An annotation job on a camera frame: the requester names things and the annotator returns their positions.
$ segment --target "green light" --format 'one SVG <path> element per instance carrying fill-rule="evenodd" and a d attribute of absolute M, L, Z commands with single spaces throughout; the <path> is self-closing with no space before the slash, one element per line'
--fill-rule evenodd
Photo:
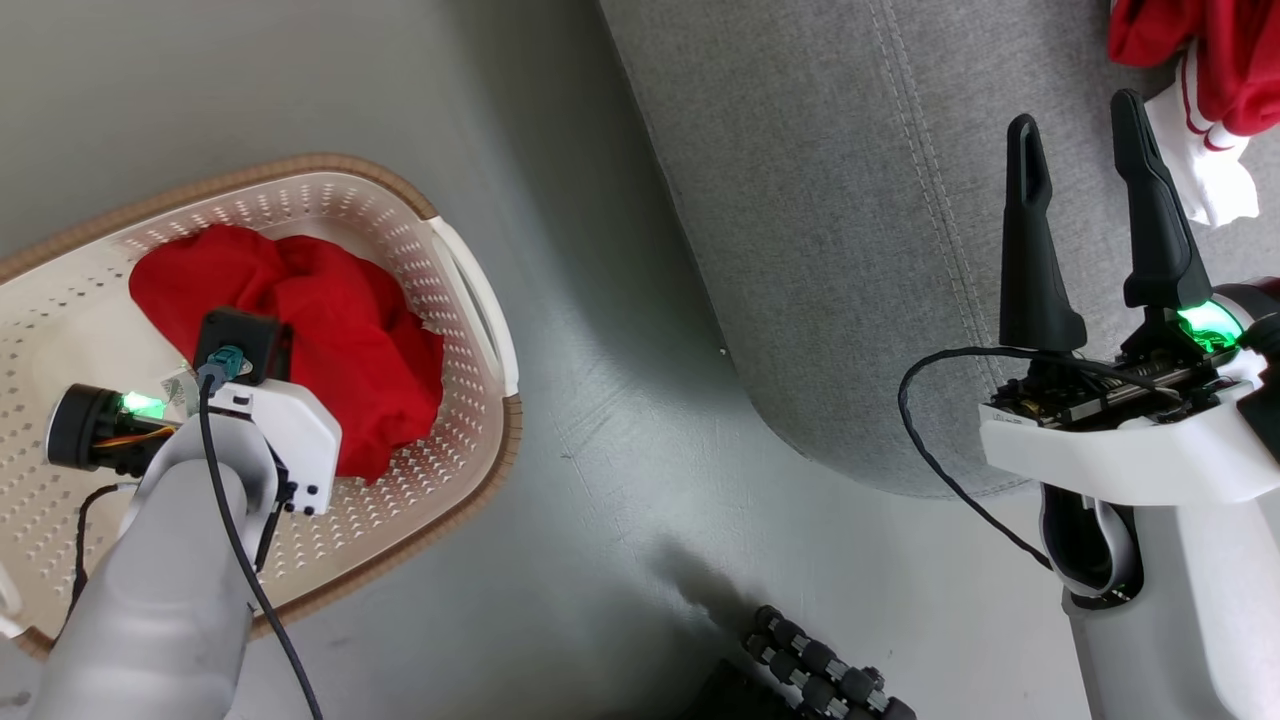
<path fill-rule="evenodd" d="M 122 402 L 124 410 L 132 415 L 141 415 L 143 418 L 164 418 L 164 401 L 156 400 L 154 397 L 147 397 L 145 395 L 131 392 L 124 396 Z"/>
<path fill-rule="evenodd" d="M 1235 347 L 1244 328 L 1225 307 L 1210 300 L 1199 307 L 1179 310 L 1179 324 L 1206 352 Z"/>

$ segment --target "beige plastic basket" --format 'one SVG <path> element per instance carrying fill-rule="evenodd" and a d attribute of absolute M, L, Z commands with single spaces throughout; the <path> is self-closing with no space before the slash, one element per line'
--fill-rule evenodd
<path fill-rule="evenodd" d="M 282 518 L 261 574 L 285 621 L 387 573 L 463 521 L 506 477 L 521 437 L 511 333 L 458 234 L 410 183 L 340 155 L 282 160 L 124 208 L 0 261 L 0 632 L 37 659 L 61 629 L 76 516 L 114 480 L 49 465 L 44 432 L 68 384 L 160 395 L 180 355 L 129 299 L 132 264 L 212 223 L 310 234 L 380 264 L 444 337 L 444 405 L 374 487 L 339 479 L 324 516 Z M 116 537 L 127 493 L 95 505 L 87 568 Z M 259 618 L 255 637 L 269 632 Z"/>

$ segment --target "basket rim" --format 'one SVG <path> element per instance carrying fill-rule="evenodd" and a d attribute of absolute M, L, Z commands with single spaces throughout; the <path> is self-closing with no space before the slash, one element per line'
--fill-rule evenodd
<path fill-rule="evenodd" d="M 9 282 L 90 242 L 114 234 L 155 215 L 264 182 L 323 172 L 344 173 L 378 183 L 403 200 L 422 222 L 439 217 L 435 206 L 417 188 L 381 165 L 351 155 L 333 152 L 298 155 L 187 184 L 67 229 L 41 243 L 0 260 L 0 283 Z M 287 624 L 294 623 L 315 614 L 330 602 L 356 592 L 394 568 L 403 565 L 408 559 L 475 515 L 493 500 L 497 491 L 507 479 L 511 468 L 515 465 L 516 455 L 520 452 L 522 436 L 524 406 L 520 395 L 516 393 L 503 398 L 502 439 L 498 443 L 493 465 L 490 465 L 484 479 L 480 480 L 475 489 L 461 502 L 449 507 L 443 515 L 422 525 L 392 547 L 319 588 L 280 605 L 276 609 L 280 620 Z M 266 619 L 257 616 L 253 619 L 250 638 L 256 639 L 270 632 L 271 628 L 268 625 Z M 13 638 L 13 642 L 35 660 L 44 661 L 49 657 L 50 651 L 52 651 L 55 639 L 38 628 L 31 626 L 20 635 Z"/>

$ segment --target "white basket handle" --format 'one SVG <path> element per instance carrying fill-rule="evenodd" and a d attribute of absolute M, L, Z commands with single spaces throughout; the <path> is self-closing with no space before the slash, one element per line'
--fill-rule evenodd
<path fill-rule="evenodd" d="M 507 318 L 502 314 L 498 296 L 458 231 L 440 217 L 431 218 L 428 223 L 435 231 L 435 236 L 444 242 L 462 279 L 480 305 L 477 310 L 485 325 L 485 334 L 498 359 L 498 380 L 503 384 L 503 396 L 511 397 L 520 392 L 520 366 L 516 363 L 516 343 L 511 340 L 511 328 L 507 327 Z"/>
<path fill-rule="evenodd" d="M 27 632 L 12 620 L 19 612 L 22 612 L 22 597 L 18 594 L 18 585 L 0 564 L 0 635 L 15 638 Z"/>

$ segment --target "gray fabric ottoman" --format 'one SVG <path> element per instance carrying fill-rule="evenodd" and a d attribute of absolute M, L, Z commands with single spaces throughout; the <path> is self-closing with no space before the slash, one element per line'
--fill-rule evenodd
<path fill-rule="evenodd" d="M 1106 55 L 1107 0 L 602 0 L 748 392 L 797 451 L 886 491 L 945 497 L 899 421 L 919 357 L 998 336 L 1005 131 L 1039 122 L 1062 274 L 1092 356 L 1137 327 L 1108 99 L 1171 70 Z M 1197 238 L 1215 282 L 1280 274 L 1280 136 L 1244 155 L 1262 217 Z M 913 410 L 980 495 L 977 404 L 1018 368 L 956 360 Z"/>

